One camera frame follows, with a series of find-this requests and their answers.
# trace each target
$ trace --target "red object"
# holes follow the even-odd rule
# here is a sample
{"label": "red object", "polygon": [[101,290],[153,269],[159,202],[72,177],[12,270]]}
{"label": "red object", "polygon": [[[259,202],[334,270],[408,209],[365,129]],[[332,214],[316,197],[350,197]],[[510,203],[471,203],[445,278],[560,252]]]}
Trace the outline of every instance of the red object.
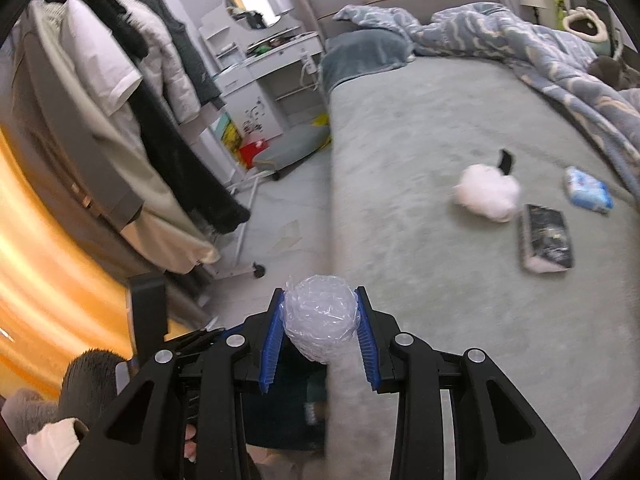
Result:
{"label": "red object", "polygon": [[256,140],[255,142],[250,142],[240,147],[238,151],[248,170],[254,166],[254,156],[263,152],[268,147],[269,143],[265,139]]}

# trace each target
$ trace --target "silver bolt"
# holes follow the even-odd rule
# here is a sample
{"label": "silver bolt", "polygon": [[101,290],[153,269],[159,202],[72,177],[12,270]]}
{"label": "silver bolt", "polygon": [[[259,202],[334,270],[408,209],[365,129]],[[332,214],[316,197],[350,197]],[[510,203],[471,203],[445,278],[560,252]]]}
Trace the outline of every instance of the silver bolt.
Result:
{"label": "silver bolt", "polygon": [[154,357],[154,359],[156,360],[156,363],[160,363],[160,364],[168,363],[173,358],[174,358],[174,354],[171,352],[171,350],[166,350],[166,349],[158,350]]}
{"label": "silver bolt", "polygon": [[414,338],[411,334],[399,333],[396,336],[396,343],[400,346],[409,346],[414,342]]}
{"label": "silver bolt", "polygon": [[484,361],[484,358],[486,357],[486,355],[484,355],[484,352],[482,350],[478,350],[477,348],[473,348],[472,350],[469,350],[466,356],[469,357],[469,359],[475,363],[481,363],[482,361]]}
{"label": "silver bolt", "polygon": [[229,346],[242,346],[244,344],[244,336],[233,334],[226,338],[226,344]]}

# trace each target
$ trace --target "caster wheel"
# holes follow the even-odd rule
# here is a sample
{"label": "caster wheel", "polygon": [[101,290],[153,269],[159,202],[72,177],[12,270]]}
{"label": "caster wheel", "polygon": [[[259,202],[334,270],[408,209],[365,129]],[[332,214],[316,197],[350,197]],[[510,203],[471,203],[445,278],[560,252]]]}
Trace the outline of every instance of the caster wheel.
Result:
{"label": "caster wheel", "polygon": [[254,263],[254,278],[258,279],[265,275],[267,272],[266,267],[264,265]]}

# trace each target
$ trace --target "blue-gray pillow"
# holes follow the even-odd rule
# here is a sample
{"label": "blue-gray pillow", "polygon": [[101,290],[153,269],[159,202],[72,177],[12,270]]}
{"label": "blue-gray pillow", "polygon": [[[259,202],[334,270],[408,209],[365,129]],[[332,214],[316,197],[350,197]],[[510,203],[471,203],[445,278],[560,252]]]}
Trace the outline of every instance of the blue-gray pillow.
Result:
{"label": "blue-gray pillow", "polygon": [[414,46],[390,30],[363,28],[328,39],[325,48],[320,78],[322,90],[329,95],[350,79],[405,66]]}

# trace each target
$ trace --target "mattress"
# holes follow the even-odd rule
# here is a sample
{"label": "mattress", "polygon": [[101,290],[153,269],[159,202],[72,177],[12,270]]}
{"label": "mattress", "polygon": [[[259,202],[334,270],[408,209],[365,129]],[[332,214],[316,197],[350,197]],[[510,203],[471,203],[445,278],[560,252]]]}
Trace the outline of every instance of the mattress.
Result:
{"label": "mattress", "polygon": [[[589,478],[640,404],[631,196],[565,118],[496,62],[418,58],[341,84],[330,115],[332,271],[364,285],[375,309],[433,348],[484,349]],[[514,155],[521,202],[564,212],[569,272],[528,273],[516,222],[489,222],[452,202],[461,172],[497,163],[501,148]],[[607,182],[608,216],[569,203],[570,165]],[[398,398],[370,390],[352,343],[329,368],[329,478],[388,479]],[[447,479],[451,444],[449,417]]]}

